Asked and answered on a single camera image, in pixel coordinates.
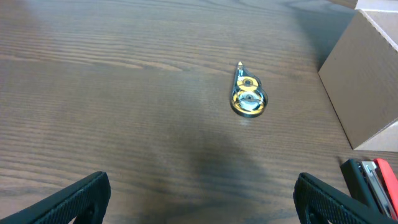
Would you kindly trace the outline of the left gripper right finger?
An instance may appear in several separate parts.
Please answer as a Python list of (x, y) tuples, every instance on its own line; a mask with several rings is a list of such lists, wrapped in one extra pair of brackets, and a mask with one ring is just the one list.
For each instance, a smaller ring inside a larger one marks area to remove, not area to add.
[(397, 224), (306, 172), (299, 174), (293, 198), (303, 224)]

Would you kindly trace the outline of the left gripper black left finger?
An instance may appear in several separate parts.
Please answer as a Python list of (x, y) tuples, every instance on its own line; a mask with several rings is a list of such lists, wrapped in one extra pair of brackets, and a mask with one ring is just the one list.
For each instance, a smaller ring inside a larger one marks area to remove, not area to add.
[(53, 195), (1, 219), (2, 224), (102, 224), (111, 197), (106, 172), (97, 171)]

